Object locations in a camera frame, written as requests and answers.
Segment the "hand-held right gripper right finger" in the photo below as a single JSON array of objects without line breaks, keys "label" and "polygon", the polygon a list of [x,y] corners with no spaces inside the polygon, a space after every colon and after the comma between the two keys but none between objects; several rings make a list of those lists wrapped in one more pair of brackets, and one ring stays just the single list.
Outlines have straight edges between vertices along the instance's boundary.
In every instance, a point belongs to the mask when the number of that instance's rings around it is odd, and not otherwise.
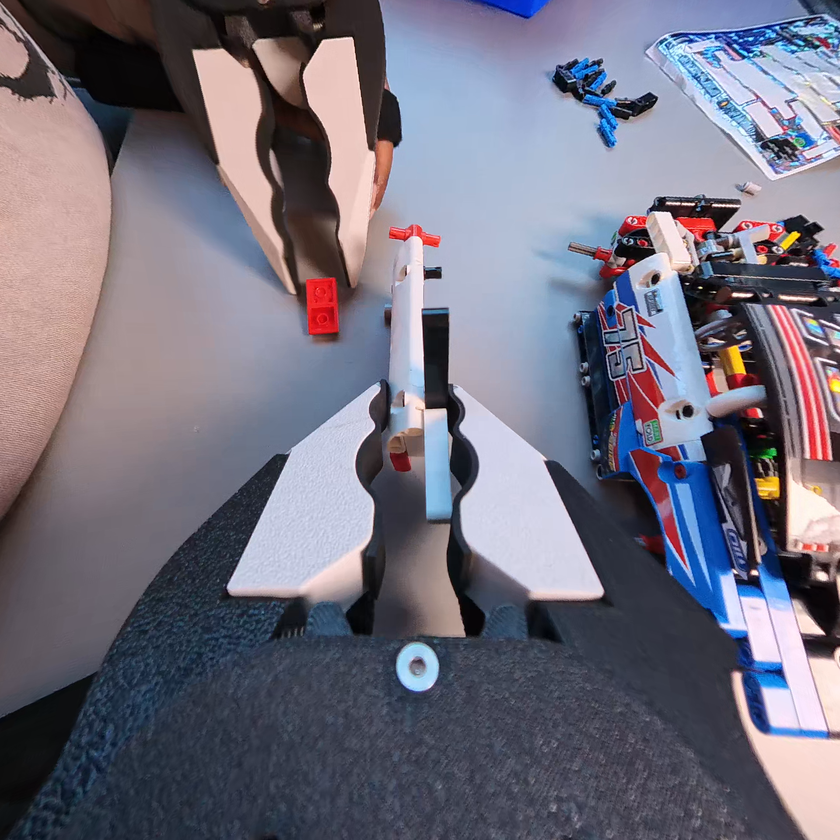
[{"label": "hand-held right gripper right finger", "polygon": [[453,502],[448,572],[481,611],[604,594],[548,461],[463,388],[449,389]]}]

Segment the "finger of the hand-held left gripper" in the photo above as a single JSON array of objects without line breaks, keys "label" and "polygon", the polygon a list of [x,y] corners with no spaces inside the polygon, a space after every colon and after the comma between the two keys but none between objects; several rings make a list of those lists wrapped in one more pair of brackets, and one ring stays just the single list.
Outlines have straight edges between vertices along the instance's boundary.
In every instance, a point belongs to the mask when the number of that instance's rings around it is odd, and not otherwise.
[{"label": "finger of the hand-held left gripper", "polygon": [[218,172],[283,286],[296,295],[297,262],[272,151],[275,115],[268,86],[222,47],[195,49],[193,59]]},{"label": "finger of the hand-held left gripper", "polygon": [[324,39],[303,68],[301,85],[328,147],[328,187],[337,207],[339,253],[348,284],[355,288],[368,238],[375,153],[368,146],[353,39]]}]

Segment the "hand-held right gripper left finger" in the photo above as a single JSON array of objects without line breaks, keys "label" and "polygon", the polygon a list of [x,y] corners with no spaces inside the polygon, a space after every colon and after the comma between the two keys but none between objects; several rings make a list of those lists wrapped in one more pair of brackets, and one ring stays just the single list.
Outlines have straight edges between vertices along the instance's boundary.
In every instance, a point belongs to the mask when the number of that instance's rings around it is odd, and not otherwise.
[{"label": "hand-held right gripper left finger", "polygon": [[372,633],[385,570],[372,483],[383,468],[388,394],[386,381],[372,385],[289,451],[229,595],[335,602],[356,634]]}]

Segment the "red lego slope piece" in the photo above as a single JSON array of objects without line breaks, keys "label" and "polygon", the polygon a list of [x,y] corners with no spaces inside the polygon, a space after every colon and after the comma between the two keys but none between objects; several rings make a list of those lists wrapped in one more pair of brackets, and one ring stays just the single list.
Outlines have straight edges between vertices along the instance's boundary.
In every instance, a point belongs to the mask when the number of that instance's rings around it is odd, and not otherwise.
[{"label": "red lego slope piece", "polygon": [[334,277],[306,281],[309,335],[337,335],[340,332],[338,286]]}]

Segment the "white lego panel assembly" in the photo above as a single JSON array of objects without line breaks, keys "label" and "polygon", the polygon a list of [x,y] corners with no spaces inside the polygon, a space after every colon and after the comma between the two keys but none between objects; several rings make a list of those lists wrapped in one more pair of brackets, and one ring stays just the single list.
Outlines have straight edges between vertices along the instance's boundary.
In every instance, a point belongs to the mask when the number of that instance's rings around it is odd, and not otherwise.
[{"label": "white lego panel assembly", "polygon": [[388,376],[391,406],[386,448],[395,469],[408,471],[413,458],[425,469],[426,518],[449,522],[450,489],[448,431],[449,316],[446,308],[424,305],[425,282],[440,278],[427,269],[425,246],[438,247],[440,237],[421,226],[391,227],[391,239],[402,243],[395,259]]}]

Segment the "lego race car model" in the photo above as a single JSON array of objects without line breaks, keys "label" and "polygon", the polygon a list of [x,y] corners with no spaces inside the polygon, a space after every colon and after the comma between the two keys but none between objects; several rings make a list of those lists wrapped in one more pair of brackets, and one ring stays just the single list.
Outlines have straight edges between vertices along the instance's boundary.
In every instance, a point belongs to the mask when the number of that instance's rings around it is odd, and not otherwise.
[{"label": "lego race car model", "polygon": [[648,548],[739,647],[762,732],[838,739],[835,245],[803,215],[725,226],[737,198],[659,196],[576,312],[591,460],[644,491]]}]

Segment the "person's left hand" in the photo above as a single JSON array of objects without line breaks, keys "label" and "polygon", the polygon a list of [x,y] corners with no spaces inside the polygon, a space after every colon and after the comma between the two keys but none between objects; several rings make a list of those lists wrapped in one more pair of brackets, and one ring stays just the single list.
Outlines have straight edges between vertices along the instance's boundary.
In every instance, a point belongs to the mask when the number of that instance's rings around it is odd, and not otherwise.
[{"label": "person's left hand", "polygon": [[374,148],[374,178],[369,218],[372,218],[382,205],[392,171],[394,149],[394,143],[389,140],[378,140],[376,142]]}]

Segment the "pile of blue black pins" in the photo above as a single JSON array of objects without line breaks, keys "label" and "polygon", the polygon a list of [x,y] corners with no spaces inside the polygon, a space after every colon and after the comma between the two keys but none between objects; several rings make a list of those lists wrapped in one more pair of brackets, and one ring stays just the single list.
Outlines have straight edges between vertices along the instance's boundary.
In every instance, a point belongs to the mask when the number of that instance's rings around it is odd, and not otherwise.
[{"label": "pile of blue black pins", "polygon": [[616,80],[608,79],[603,58],[572,59],[554,68],[551,81],[565,96],[595,112],[595,129],[607,149],[616,147],[619,124],[653,110],[658,96],[649,91],[635,98],[614,96]]}]

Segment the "holographic sticker sheet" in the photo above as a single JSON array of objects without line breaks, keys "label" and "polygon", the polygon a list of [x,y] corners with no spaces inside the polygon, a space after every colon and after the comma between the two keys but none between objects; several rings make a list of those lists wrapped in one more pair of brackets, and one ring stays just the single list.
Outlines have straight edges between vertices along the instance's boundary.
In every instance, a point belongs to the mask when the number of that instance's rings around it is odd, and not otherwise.
[{"label": "holographic sticker sheet", "polygon": [[646,52],[770,180],[839,155],[839,24],[818,14],[665,35]]}]

